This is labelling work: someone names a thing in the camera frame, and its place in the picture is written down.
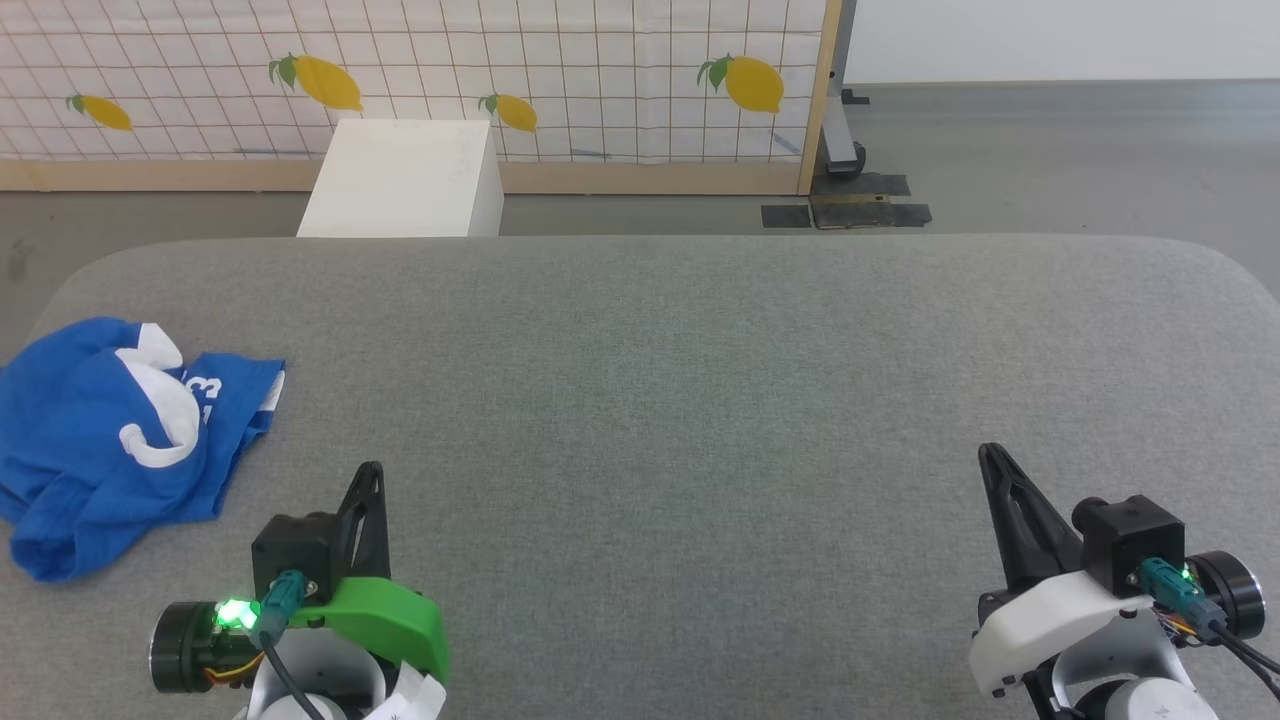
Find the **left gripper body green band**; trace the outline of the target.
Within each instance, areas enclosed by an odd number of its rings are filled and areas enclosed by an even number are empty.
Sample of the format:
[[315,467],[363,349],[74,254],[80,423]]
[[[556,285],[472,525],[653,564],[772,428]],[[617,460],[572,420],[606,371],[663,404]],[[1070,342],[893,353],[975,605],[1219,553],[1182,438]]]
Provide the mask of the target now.
[[389,666],[408,664],[440,683],[451,678],[451,648],[438,606],[385,578],[348,578],[324,605],[310,582],[271,582],[259,600],[179,602],[160,615],[150,641],[150,676],[157,691],[250,685],[289,630],[332,630]]

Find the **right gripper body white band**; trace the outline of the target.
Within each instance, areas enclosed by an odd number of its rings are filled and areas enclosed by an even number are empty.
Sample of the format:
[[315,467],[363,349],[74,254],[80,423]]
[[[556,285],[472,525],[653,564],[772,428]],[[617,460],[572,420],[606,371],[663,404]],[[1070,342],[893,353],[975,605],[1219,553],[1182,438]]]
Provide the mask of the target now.
[[1179,659],[1184,647],[1221,647],[1260,679],[1265,653],[1249,643],[1243,618],[1263,618],[1254,577],[1228,553],[1180,568],[1148,559],[1128,577],[1121,598],[1084,571],[1052,577],[1010,600],[983,598],[969,667],[995,698],[1023,688],[1033,700],[1197,700]]

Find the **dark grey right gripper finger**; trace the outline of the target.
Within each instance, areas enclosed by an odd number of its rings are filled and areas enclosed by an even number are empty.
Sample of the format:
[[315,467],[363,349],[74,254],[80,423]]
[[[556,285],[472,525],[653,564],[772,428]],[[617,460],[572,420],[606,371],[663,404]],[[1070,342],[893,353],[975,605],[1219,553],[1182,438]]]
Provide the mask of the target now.
[[978,450],[1007,592],[1082,570],[1083,543],[1038,486],[1000,443]]

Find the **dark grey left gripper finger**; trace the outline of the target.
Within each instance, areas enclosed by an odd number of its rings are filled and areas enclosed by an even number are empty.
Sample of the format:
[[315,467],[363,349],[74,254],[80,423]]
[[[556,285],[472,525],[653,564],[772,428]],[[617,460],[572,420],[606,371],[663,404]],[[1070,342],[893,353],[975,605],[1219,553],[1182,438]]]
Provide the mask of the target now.
[[339,506],[338,582],[349,577],[390,578],[390,542],[383,465],[362,462]]

